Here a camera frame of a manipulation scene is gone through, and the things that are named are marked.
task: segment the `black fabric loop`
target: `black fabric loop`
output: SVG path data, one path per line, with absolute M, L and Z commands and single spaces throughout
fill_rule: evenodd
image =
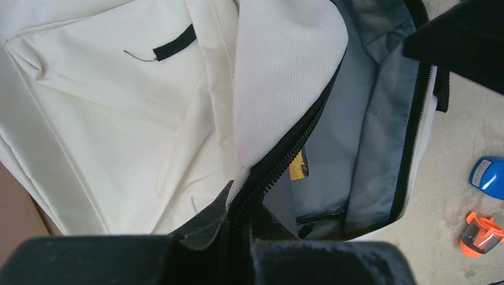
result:
M 187 48 L 187 46 L 189 46 L 194 40 L 196 40 L 196 33 L 194 32 L 194 27 L 191 24 L 174 41 L 153 49 L 154 54 L 156 55 L 156 60 L 162 61 L 163 59 L 169 58 L 177 52 Z

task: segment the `white mesh fabric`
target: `white mesh fabric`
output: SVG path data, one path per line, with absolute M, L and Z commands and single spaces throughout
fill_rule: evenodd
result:
M 238 177 L 226 206 L 259 162 L 317 100 L 347 46 L 328 0 L 241 0 L 234 81 Z

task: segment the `gray lining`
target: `gray lining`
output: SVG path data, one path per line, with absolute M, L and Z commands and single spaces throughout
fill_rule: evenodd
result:
M 294 193 L 298 223 L 312 219 L 307 239 L 341 234 L 328 233 L 331 228 L 347 234 L 388 222 L 418 72 L 418 62 L 402 56 L 403 40 L 415 32 L 402 0 L 332 1 L 349 42 L 305 145 L 310 177 L 272 189 Z M 326 219 L 345 210 L 346 216 Z

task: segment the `open backpack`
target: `open backpack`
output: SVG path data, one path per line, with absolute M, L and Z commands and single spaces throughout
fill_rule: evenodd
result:
M 404 56 L 421 0 L 52 2 L 0 2 L 0 159 L 63 234 L 168 234 L 233 283 L 257 239 L 403 215 L 448 107 Z

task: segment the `blue object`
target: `blue object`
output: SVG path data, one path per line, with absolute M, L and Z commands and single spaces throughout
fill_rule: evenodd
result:
M 480 158 L 471 172 L 469 183 L 493 198 L 504 200 L 504 157 Z

